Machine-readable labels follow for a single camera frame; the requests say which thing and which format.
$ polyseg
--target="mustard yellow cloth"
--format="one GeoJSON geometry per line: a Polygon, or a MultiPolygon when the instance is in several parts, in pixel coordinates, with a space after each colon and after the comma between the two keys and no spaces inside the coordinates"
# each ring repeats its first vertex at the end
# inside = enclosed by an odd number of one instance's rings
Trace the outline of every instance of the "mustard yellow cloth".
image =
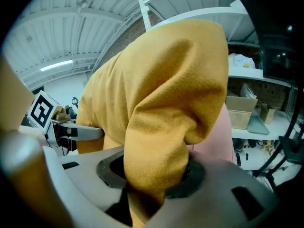
{"type": "Polygon", "coordinates": [[[78,142],[78,152],[124,145],[127,181],[161,204],[185,171],[186,144],[211,131],[227,80],[228,47],[219,24],[185,19],[152,29],[90,78],[76,123],[102,128],[105,138],[78,142]]]}

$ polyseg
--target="cardboard box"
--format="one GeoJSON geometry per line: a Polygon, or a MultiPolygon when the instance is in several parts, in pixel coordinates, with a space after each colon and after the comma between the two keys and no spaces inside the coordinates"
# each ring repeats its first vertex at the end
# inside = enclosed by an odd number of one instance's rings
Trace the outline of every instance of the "cardboard box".
{"type": "Polygon", "coordinates": [[[227,96],[226,106],[232,128],[246,129],[256,104],[257,99],[227,96]]]}
{"type": "Polygon", "coordinates": [[[275,109],[263,103],[261,106],[260,118],[265,124],[271,124],[274,118],[275,109]]]}

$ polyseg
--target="plastic bag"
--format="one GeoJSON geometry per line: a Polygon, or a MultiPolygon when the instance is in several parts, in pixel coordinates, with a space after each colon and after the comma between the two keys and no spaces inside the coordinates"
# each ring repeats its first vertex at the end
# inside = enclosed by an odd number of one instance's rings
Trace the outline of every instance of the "plastic bag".
{"type": "Polygon", "coordinates": [[[229,67],[250,67],[256,68],[252,58],[246,57],[242,54],[231,53],[228,56],[229,67]]]}
{"type": "Polygon", "coordinates": [[[243,84],[241,88],[241,97],[255,99],[255,94],[248,84],[243,84]]]}

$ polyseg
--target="ceiling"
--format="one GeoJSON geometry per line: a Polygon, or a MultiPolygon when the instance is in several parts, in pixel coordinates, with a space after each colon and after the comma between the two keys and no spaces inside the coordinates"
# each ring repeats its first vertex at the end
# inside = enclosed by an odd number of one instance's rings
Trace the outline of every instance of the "ceiling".
{"type": "Polygon", "coordinates": [[[138,0],[33,0],[1,49],[17,75],[35,89],[58,78],[91,72],[140,16],[138,0]],[[71,59],[72,64],[40,71],[71,59]]]}

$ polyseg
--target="fluorescent light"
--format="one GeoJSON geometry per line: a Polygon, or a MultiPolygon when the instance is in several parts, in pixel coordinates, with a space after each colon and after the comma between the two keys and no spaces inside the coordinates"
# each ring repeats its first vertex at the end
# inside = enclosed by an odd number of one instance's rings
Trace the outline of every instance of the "fluorescent light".
{"type": "Polygon", "coordinates": [[[69,64],[69,63],[72,63],[72,62],[73,62],[73,60],[68,60],[68,61],[64,61],[64,62],[61,62],[61,63],[55,63],[55,64],[52,64],[50,66],[43,67],[40,70],[43,72],[43,71],[46,71],[48,69],[51,69],[51,68],[54,68],[54,67],[57,67],[57,66],[61,66],[61,65],[65,65],[65,64],[69,64]]]}

